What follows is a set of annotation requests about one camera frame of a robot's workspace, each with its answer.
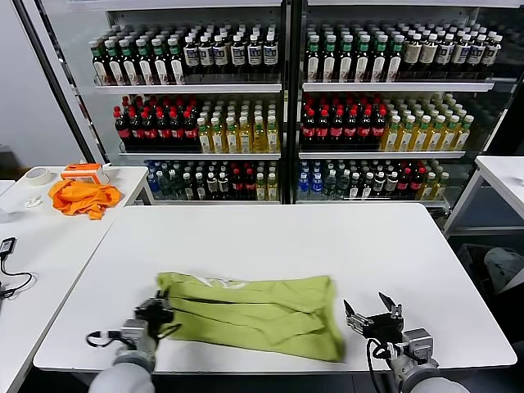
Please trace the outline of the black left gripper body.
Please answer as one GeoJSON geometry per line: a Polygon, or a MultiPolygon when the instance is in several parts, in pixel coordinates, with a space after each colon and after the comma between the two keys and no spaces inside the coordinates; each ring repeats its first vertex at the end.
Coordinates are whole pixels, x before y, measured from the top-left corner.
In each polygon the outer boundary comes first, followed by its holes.
{"type": "Polygon", "coordinates": [[[149,334],[158,334],[164,324],[172,322],[174,310],[167,300],[145,300],[134,309],[134,317],[147,322],[149,334]]]}

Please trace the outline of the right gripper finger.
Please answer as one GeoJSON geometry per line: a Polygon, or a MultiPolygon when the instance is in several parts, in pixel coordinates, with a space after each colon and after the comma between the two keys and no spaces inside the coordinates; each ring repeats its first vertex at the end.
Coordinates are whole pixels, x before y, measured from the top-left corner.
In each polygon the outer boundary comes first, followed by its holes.
{"type": "Polygon", "coordinates": [[[386,307],[387,312],[382,316],[388,317],[393,320],[402,320],[403,319],[403,308],[402,304],[396,304],[389,296],[385,295],[382,292],[378,292],[378,295],[386,307]]]}
{"type": "Polygon", "coordinates": [[[370,318],[356,313],[347,300],[343,300],[343,305],[346,312],[346,323],[351,328],[363,328],[373,324],[370,318]]]}

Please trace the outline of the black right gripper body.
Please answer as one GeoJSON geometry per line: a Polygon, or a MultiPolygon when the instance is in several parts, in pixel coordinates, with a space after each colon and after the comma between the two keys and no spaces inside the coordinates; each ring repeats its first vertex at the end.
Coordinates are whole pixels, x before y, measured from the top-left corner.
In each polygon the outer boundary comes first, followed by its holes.
{"type": "Polygon", "coordinates": [[[384,313],[367,317],[362,334],[367,339],[376,339],[381,344],[400,344],[403,341],[404,318],[384,313]]]}

